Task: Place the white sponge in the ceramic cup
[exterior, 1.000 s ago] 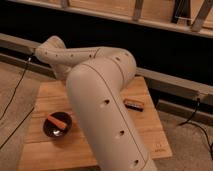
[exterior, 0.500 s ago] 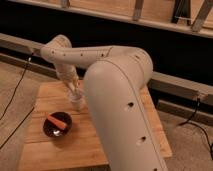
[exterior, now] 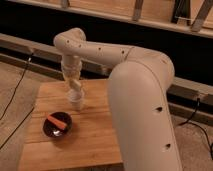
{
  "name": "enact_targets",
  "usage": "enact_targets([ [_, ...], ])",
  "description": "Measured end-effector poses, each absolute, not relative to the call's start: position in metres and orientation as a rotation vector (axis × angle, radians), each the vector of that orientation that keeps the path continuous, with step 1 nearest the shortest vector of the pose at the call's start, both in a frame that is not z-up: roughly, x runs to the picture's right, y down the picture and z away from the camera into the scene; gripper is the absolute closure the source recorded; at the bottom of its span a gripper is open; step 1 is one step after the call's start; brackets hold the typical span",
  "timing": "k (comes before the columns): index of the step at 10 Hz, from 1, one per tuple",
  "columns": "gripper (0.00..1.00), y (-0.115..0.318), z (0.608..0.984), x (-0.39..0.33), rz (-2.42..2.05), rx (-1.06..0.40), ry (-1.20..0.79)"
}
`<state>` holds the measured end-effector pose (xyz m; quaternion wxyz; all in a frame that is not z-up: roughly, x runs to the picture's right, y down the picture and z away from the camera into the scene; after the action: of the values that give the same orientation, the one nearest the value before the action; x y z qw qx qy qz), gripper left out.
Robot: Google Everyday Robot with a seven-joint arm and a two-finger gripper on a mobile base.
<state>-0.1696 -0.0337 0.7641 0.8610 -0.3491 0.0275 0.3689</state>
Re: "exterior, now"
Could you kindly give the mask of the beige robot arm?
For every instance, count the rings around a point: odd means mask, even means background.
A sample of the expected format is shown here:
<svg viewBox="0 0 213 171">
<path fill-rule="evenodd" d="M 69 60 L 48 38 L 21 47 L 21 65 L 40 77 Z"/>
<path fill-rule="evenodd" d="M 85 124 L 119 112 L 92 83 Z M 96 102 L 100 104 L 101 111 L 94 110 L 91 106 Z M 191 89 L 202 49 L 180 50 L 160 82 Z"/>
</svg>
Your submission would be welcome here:
<svg viewBox="0 0 213 171">
<path fill-rule="evenodd" d="M 108 104 L 125 171 L 183 171 L 166 97 L 175 70 L 166 54 L 133 45 L 91 42 L 79 28 L 57 34 L 54 46 L 62 53 L 68 99 L 77 110 L 84 99 L 81 60 L 112 69 Z"/>
</svg>

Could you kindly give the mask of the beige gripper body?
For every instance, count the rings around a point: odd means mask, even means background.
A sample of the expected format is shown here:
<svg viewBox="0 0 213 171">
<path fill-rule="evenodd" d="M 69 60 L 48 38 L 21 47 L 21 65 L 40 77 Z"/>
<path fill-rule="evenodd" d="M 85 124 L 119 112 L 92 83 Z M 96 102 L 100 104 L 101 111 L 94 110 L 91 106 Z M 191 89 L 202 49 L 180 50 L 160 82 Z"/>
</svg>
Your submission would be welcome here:
<svg viewBox="0 0 213 171">
<path fill-rule="evenodd" d="M 82 85 L 79 81 L 82 69 L 80 57 L 76 55 L 63 55 L 61 69 L 63 77 L 70 88 L 75 91 L 80 91 L 82 89 Z"/>
</svg>

